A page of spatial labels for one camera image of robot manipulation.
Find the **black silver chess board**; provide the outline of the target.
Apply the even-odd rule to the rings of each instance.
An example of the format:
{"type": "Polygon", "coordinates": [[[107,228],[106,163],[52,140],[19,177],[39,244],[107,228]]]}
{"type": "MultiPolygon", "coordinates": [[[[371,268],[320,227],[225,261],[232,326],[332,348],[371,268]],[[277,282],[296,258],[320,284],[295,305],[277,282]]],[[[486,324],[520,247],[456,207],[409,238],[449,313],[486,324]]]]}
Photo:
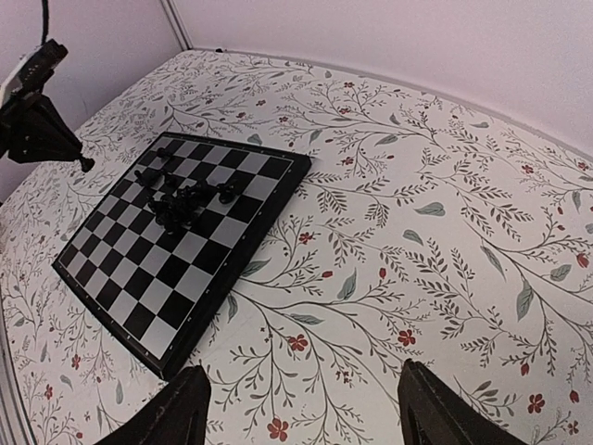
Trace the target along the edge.
{"type": "Polygon", "coordinates": [[[237,279],[308,174],[308,156],[181,133],[161,134],[110,188],[57,255],[53,267],[89,312],[163,380],[187,361],[237,279]],[[159,147],[179,187],[235,181],[239,196],[210,193],[197,223],[167,235],[147,206],[171,190],[140,186],[135,170],[158,171],[159,147]]]}

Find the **black chess pawn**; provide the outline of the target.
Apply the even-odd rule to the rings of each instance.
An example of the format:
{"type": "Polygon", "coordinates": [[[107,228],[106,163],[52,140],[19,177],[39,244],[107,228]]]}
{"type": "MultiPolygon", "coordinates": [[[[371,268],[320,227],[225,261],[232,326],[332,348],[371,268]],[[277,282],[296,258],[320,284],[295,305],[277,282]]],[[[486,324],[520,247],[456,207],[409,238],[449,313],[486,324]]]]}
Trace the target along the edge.
{"type": "Polygon", "coordinates": [[[78,161],[81,164],[82,172],[87,173],[89,172],[95,165],[95,161],[90,158],[86,158],[84,156],[79,156],[78,161]]]}

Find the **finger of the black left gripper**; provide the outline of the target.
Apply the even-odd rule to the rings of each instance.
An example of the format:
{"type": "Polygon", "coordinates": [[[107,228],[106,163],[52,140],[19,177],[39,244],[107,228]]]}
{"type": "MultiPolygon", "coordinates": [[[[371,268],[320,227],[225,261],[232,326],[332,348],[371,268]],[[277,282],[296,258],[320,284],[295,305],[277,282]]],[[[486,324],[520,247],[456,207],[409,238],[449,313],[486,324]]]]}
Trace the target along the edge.
{"type": "Polygon", "coordinates": [[[82,143],[45,95],[10,100],[1,108],[1,156],[17,163],[83,162],[82,143]]]}

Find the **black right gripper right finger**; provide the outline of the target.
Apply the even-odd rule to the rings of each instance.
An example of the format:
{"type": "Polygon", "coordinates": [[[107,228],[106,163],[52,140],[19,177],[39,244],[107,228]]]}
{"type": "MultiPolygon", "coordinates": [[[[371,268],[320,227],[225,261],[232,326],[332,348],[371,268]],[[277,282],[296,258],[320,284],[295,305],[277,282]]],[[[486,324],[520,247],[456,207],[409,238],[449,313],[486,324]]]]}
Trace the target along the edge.
{"type": "Polygon", "coordinates": [[[521,443],[477,413],[421,362],[404,362],[397,394],[406,444],[521,443]]]}

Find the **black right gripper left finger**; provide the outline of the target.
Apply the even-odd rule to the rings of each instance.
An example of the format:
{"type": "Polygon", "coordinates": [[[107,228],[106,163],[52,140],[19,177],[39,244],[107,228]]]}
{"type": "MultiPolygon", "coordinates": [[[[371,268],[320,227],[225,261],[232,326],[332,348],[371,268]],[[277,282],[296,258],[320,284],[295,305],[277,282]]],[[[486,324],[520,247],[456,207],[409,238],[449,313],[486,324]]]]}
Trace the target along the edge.
{"type": "Polygon", "coordinates": [[[201,366],[182,369],[149,403],[101,444],[203,444],[211,384],[201,366]]]}

